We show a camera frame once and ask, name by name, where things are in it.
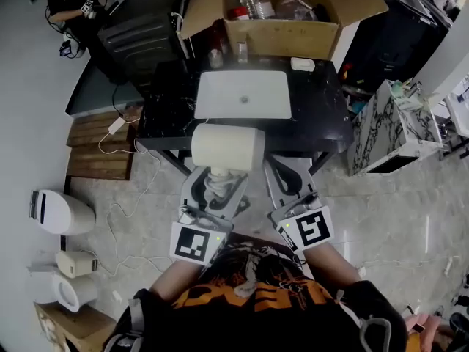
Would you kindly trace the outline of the clear plastic bag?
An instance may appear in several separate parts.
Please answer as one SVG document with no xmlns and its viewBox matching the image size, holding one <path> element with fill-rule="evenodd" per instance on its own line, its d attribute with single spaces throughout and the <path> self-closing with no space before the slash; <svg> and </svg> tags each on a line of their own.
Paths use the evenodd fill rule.
<svg viewBox="0 0 469 352">
<path fill-rule="evenodd" d="M 276 17 L 282 20 L 318 21 L 313 10 L 309 10 L 296 0 L 279 0 L 275 5 Z"/>
</svg>

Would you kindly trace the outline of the white hair dryer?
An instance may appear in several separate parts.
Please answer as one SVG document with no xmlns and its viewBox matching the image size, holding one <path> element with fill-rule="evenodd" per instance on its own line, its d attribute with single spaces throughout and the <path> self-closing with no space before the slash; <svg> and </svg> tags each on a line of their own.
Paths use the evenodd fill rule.
<svg viewBox="0 0 469 352">
<path fill-rule="evenodd" d="M 264 153 L 265 132 L 256 128 L 204 123 L 192 135 L 193 164 L 209 169 L 204 184 L 218 202 L 243 175 L 261 166 Z"/>
</svg>

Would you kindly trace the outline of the person's left forearm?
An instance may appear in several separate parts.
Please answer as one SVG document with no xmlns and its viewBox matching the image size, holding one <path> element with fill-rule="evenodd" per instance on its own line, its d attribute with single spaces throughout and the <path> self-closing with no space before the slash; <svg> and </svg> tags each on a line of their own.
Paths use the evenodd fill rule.
<svg viewBox="0 0 469 352">
<path fill-rule="evenodd" d="M 172 263 L 153 283 L 149 291 L 162 300 L 172 302 L 197 280 L 202 265 L 178 260 Z"/>
</svg>

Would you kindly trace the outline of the small glass bottle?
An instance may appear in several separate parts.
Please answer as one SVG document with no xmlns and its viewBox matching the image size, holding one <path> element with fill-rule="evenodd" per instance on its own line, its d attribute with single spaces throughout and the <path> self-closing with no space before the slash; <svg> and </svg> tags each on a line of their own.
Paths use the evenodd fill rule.
<svg viewBox="0 0 469 352">
<path fill-rule="evenodd" d="M 210 67 L 212 69 L 218 69 L 218 68 L 223 67 L 224 58 L 223 58 L 223 53 L 220 50 L 216 48 L 212 49 L 208 54 L 208 58 L 209 58 Z"/>
</svg>

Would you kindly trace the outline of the person's right forearm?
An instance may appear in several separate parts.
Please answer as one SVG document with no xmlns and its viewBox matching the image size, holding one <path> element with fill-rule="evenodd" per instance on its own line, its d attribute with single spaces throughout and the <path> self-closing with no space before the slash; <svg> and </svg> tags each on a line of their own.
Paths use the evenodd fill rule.
<svg viewBox="0 0 469 352">
<path fill-rule="evenodd" d="M 345 295 L 347 288 L 361 281 L 358 270 L 330 243 L 305 249 L 303 253 L 314 278 L 327 290 Z"/>
</svg>

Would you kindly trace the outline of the beige boxy device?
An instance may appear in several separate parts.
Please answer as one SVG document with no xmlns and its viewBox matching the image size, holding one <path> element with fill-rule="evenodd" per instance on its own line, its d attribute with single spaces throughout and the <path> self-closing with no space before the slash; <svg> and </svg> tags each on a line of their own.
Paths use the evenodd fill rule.
<svg viewBox="0 0 469 352">
<path fill-rule="evenodd" d="M 71 279 L 91 274 L 98 266 L 95 256 L 88 252 L 60 251 L 55 259 L 61 273 Z"/>
</svg>

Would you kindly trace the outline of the white ceramic sink basin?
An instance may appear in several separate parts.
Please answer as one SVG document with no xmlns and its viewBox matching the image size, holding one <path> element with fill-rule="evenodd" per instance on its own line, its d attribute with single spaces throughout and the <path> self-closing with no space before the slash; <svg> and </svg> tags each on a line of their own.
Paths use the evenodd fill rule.
<svg viewBox="0 0 469 352">
<path fill-rule="evenodd" d="M 272 70 L 219 70 L 201 74 L 196 119 L 292 117 L 286 73 Z"/>
</svg>

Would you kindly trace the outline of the white soap dish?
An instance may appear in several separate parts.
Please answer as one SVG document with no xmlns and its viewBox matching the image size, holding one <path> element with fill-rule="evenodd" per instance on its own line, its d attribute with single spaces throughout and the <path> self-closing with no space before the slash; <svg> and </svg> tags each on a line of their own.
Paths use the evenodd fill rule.
<svg viewBox="0 0 469 352">
<path fill-rule="evenodd" d="M 315 62 L 313 59 L 292 57 L 290 59 L 291 68 L 297 71 L 313 72 L 315 69 Z"/>
</svg>

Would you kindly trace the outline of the dark grey washing machine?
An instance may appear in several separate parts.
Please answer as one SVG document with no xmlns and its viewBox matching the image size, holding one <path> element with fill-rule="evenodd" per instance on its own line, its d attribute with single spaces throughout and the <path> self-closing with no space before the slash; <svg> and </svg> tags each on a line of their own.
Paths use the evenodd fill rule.
<svg viewBox="0 0 469 352">
<path fill-rule="evenodd" d="M 123 0 L 98 32 L 133 86 L 146 92 L 156 67 L 182 56 L 171 14 L 180 0 Z"/>
</svg>

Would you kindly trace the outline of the person's black printed t-shirt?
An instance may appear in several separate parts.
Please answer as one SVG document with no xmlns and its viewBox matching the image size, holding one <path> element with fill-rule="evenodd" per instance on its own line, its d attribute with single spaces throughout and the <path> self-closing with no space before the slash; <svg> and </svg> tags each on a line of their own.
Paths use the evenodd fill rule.
<svg viewBox="0 0 469 352">
<path fill-rule="evenodd" d="M 305 275 L 284 246 L 233 235 L 172 302 L 130 300 L 103 352 L 405 352 L 407 327 L 364 279 L 346 294 Z"/>
</svg>

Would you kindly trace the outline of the large open cardboard box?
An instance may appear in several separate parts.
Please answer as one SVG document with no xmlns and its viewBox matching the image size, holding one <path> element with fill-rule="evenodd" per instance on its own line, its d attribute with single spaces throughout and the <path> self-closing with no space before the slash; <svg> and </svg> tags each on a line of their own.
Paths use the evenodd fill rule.
<svg viewBox="0 0 469 352">
<path fill-rule="evenodd" d="M 223 20 L 232 48 L 245 42 L 256 55 L 330 60 L 345 28 L 388 11 L 384 0 L 307 1 L 322 5 L 330 21 L 231 21 L 225 0 L 190 0 L 180 34 L 188 39 Z"/>
</svg>

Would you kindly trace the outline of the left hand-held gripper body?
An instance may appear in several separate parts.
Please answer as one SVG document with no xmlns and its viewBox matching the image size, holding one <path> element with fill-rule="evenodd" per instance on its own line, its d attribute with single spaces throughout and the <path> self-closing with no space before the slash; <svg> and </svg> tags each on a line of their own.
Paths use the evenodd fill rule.
<svg viewBox="0 0 469 352">
<path fill-rule="evenodd" d="M 234 228 L 232 220 L 211 215 L 209 205 L 201 211 L 180 203 L 179 218 L 171 226 L 170 256 L 203 266 L 210 265 Z"/>
</svg>

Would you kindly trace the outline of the wooden slatted steps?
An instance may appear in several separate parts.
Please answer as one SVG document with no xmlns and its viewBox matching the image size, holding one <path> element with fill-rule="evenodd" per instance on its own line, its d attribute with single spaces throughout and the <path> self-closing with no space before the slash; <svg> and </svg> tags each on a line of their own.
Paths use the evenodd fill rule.
<svg viewBox="0 0 469 352">
<path fill-rule="evenodd" d="M 129 180 L 142 107 L 74 119 L 67 139 L 70 158 L 67 175 L 100 180 Z M 108 127 L 118 117 L 128 122 L 114 135 Z"/>
</svg>

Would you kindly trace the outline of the white marble cabinet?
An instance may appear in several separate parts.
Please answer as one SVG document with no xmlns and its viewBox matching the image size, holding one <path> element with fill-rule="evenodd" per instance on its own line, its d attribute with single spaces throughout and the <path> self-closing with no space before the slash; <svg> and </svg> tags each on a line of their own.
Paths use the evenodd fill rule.
<svg viewBox="0 0 469 352">
<path fill-rule="evenodd" d="M 420 84 L 385 80 L 352 121 L 349 175 L 387 175 L 443 149 Z"/>
</svg>

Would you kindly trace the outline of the white round appliance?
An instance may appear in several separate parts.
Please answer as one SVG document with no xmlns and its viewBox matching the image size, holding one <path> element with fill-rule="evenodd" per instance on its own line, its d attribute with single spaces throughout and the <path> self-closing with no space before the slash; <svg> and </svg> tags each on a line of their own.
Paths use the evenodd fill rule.
<svg viewBox="0 0 469 352">
<path fill-rule="evenodd" d="M 37 304 L 59 303 L 71 312 L 98 297 L 96 284 L 88 276 L 68 278 L 56 271 L 30 271 L 26 292 Z"/>
</svg>

